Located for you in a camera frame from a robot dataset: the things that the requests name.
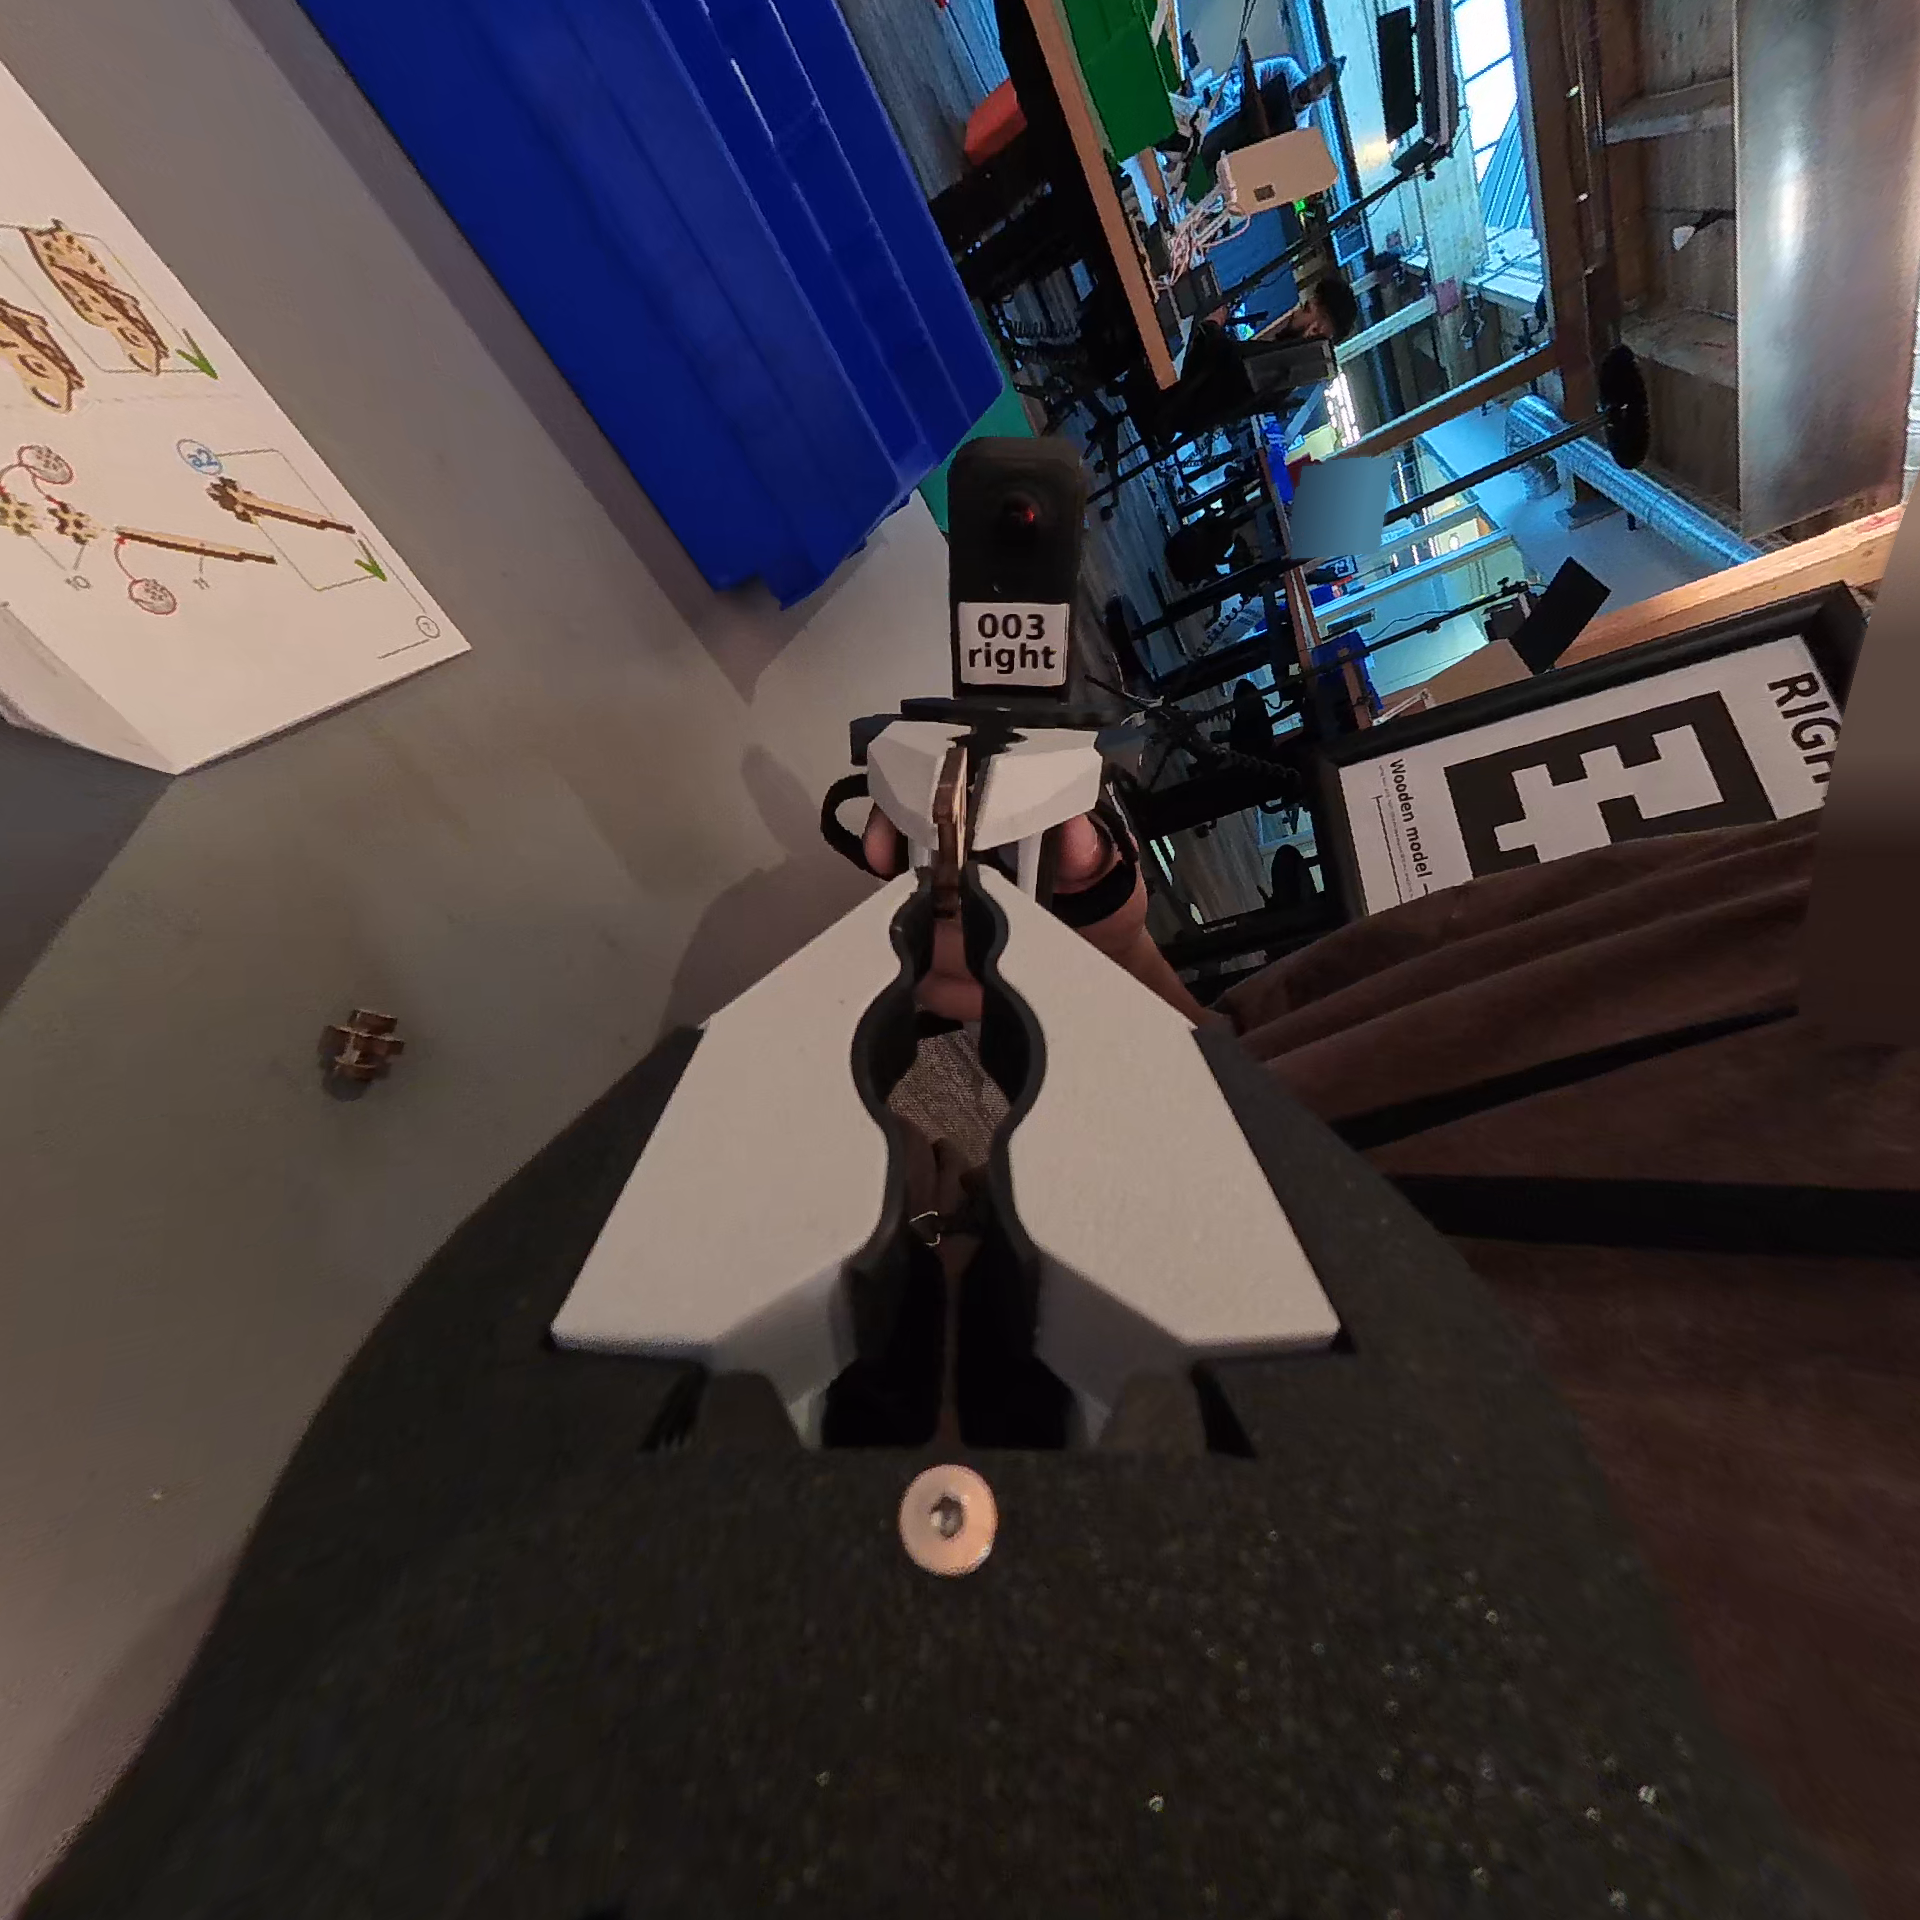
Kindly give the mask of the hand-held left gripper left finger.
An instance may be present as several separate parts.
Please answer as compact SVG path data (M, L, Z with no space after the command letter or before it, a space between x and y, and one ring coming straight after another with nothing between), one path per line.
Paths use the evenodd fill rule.
M906 1284L923 878L886 882L711 1015L552 1323L559 1348L759 1375L803 1440Z

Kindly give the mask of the green plastic bin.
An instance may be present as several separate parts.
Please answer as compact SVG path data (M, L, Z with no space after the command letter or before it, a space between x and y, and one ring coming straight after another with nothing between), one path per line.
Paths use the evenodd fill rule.
M1117 160L1181 133L1185 93L1181 11L1174 3L1062 3L1089 101Z

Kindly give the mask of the silver ventilation duct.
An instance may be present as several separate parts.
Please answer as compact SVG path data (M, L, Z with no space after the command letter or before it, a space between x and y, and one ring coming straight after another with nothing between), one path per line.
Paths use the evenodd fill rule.
M1591 488L1694 564L1714 571L1768 556L1690 495L1642 469L1624 469L1597 438L1569 431L1569 423L1539 395L1522 395L1504 406L1510 453L1526 453L1530 464L1552 467L1563 485L1579 483Z
M1738 508L1750 538L1905 495L1919 5L1736 5Z

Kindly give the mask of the white instruction booklet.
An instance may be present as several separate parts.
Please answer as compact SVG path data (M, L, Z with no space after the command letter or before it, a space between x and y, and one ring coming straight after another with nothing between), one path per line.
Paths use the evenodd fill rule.
M470 639L3 78L6 719L179 778Z

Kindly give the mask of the person's right hand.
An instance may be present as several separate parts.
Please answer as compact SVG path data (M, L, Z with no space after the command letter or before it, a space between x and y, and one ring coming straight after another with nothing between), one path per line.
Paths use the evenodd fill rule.
M1058 829L1050 912L1192 1023L1229 1023L1190 994L1147 934L1139 850L1126 828L1114 829L1101 816L1085 813ZM959 1023L982 1020L982 988L969 968L966 938L952 928L935 940L919 983L919 1006Z

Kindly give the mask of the blue plastic bin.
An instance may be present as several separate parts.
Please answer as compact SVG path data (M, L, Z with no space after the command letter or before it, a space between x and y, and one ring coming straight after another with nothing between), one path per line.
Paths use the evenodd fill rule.
M811 597L1001 395L841 7L304 11L710 587Z

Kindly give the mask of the white box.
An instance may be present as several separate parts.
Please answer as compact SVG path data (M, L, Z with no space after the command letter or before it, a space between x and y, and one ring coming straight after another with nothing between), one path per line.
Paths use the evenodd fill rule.
M1216 192L1235 220L1321 197L1338 184L1338 160L1319 128L1293 128L1225 151Z

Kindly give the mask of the framed black-white marker sign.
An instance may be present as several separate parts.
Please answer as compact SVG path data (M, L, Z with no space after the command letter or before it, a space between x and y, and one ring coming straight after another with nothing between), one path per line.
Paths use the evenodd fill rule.
M1327 893L1355 922L1579 852L1823 808L1863 638L1865 607L1838 583L1345 735L1314 762Z

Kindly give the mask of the wooden part with holes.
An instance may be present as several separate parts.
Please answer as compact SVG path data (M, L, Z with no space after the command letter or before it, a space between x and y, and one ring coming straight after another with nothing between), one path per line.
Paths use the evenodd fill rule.
M973 747L966 739L957 739L943 762L928 805L935 922L954 923L963 916L963 876L969 860L969 788Z

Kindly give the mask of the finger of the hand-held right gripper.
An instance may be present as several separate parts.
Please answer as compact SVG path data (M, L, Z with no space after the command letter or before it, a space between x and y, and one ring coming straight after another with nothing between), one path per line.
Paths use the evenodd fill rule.
M1096 731L1023 731L984 762L969 805L969 847L976 855L1013 847L1015 886L1040 888L1046 834L1090 813L1101 791Z
M904 850L877 872L912 872L930 861L928 805L943 762L957 740L954 725L889 725L872 743L873 818L886 818Z

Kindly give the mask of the wooden table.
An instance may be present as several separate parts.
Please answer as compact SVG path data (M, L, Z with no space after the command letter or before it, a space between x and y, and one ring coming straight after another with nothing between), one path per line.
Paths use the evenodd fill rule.
M1162 293L1146 248L1146 234L1123 202L1119 163L1097 117L1087 69L1073 46L1063 5L1024 3L1024 16L1046 60L1047 85L1073 141L1075 168L1087 182L1089 204L1096 213L1096 259L1103 279L1123 300L1127 324L1136 336L1136 358L1152 374L1158 389L1167 392L1181 382L1192 322L1181 316L1174 320L1162 316Z

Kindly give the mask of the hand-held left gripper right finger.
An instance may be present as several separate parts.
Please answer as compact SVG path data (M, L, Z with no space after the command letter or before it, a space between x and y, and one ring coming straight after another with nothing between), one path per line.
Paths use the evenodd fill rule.
M1197 1364L1327 1356L1328 1292L1203 1042L1214 1034L995 871L966 872L985 925L984 1048L1023 1077L997 1138L1034 1302L1031 1354L1096 1443L1123 1390Z

